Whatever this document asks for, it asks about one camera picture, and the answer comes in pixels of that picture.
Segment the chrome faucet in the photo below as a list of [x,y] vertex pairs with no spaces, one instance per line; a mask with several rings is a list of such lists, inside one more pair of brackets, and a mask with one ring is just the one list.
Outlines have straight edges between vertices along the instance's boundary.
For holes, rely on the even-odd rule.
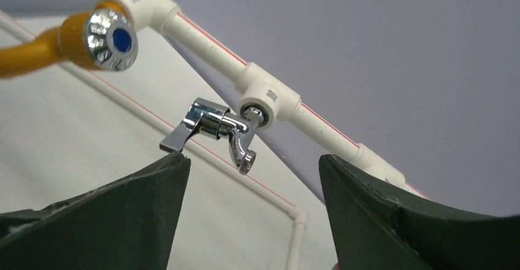
[[265,110],[256,104],[236,115],[226,106],[197,98],[179,125],[160,142],[159,148],[169,153],[181,152],[188,140],[198,134],[214,140],[225,138],[233,163],[245,176],[256,159],[256,152],[250,145],[256,131],[266,123]]

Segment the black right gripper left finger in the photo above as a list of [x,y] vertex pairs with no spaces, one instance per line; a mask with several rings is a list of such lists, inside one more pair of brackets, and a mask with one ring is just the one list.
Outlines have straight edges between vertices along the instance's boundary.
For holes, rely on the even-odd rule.
[[190,167],[172,153],[41,210],[1,214],[1,268],[166,269]]

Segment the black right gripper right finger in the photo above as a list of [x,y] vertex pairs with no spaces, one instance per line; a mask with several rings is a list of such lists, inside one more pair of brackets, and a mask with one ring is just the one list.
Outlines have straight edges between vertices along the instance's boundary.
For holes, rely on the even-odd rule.
[[445,206],[319,159],[337,269],[518,269],[519,216]]

